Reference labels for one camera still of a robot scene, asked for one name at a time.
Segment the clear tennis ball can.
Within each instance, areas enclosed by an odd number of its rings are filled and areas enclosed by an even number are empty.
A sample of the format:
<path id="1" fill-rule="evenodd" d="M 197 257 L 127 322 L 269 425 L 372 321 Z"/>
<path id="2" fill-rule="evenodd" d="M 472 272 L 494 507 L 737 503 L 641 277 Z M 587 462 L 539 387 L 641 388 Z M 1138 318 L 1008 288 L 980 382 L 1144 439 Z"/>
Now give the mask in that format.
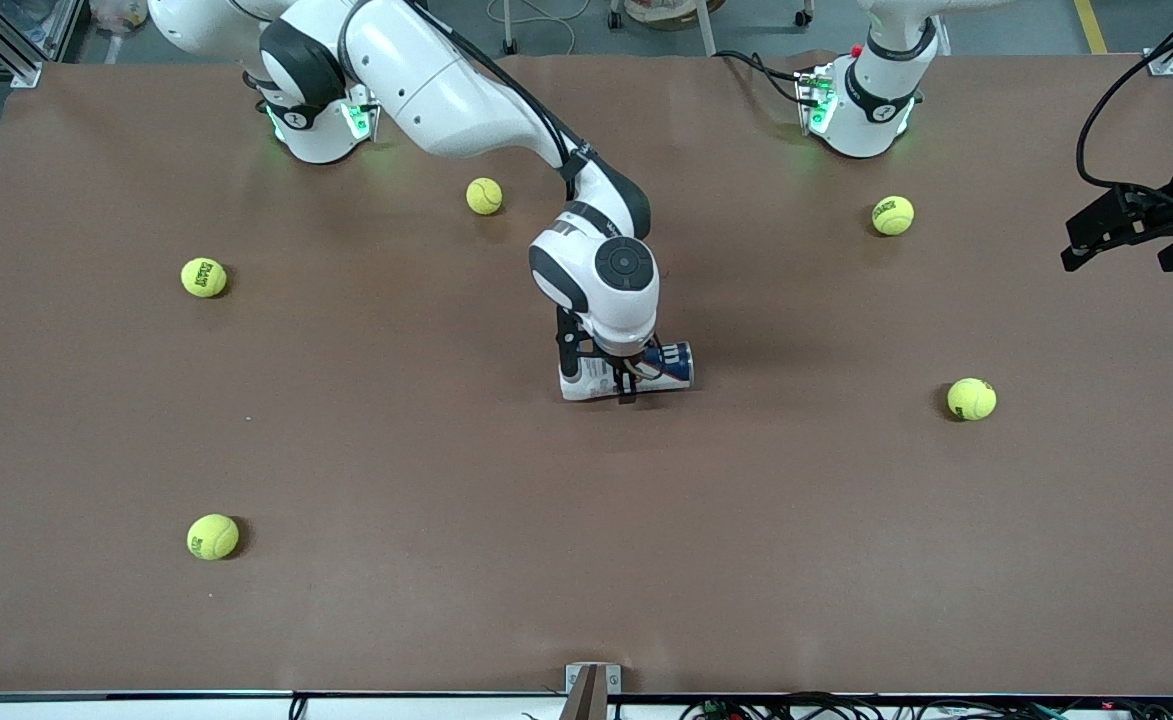
<path id="1" fill-rule="evenodd" d="M 579 381 L 560 379 L 560 393 L 567 401 L 618 400 L 618 369 L 601 360 L 581 361 Z M 638 364 L 628 364 L 637 376 L 637 396 L 645 393 L 689 389 L 694 383 L 694 356 L 686 342 L 660 345 L 650 341 Z"/>

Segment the brown table cover sheet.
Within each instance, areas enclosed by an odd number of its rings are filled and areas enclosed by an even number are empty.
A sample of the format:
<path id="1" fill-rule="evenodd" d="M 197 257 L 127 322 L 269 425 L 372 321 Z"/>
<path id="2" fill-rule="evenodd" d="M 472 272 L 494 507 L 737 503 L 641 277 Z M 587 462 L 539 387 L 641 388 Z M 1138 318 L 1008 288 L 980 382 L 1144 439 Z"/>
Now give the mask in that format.
<path id="1" fill-rule="evenodd" d="M 237 68 L 48 68 L 0 122 L 0 691 L 1173 694 L 1173 273 L 1060 263 L 1124 64 L 945 57 L 846 161 L 723 60 L 510 61 L 653 201 L 694 388 L 633 405 L 560 396 L 533 154 L 310 167 Z"/>

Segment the clear plastic bag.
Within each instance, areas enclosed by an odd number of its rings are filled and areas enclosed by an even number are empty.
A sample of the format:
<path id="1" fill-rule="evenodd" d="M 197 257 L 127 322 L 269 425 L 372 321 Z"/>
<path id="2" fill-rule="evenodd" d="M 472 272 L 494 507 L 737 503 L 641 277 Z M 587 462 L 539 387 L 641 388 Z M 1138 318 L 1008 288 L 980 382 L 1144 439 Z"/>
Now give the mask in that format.
<path id="1" fill-rule="evenodd" d="M 110 35 L 129 35 L 150 18 L 148 0 L 87 0 L 96 26 Z"/>

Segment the white table edge rail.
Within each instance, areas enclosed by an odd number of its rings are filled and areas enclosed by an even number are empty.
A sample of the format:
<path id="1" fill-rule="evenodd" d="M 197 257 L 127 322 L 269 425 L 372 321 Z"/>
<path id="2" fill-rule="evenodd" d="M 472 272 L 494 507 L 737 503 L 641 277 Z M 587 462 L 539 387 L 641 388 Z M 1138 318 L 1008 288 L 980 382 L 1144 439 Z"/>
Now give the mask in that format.
<path id="1" fill-rule="evenodd" d="M 0 720 L 557 720 L 562 692 L 0 693 Z M 1173 720 L 1171 694 L 623 693 L 621 720 Z"/>

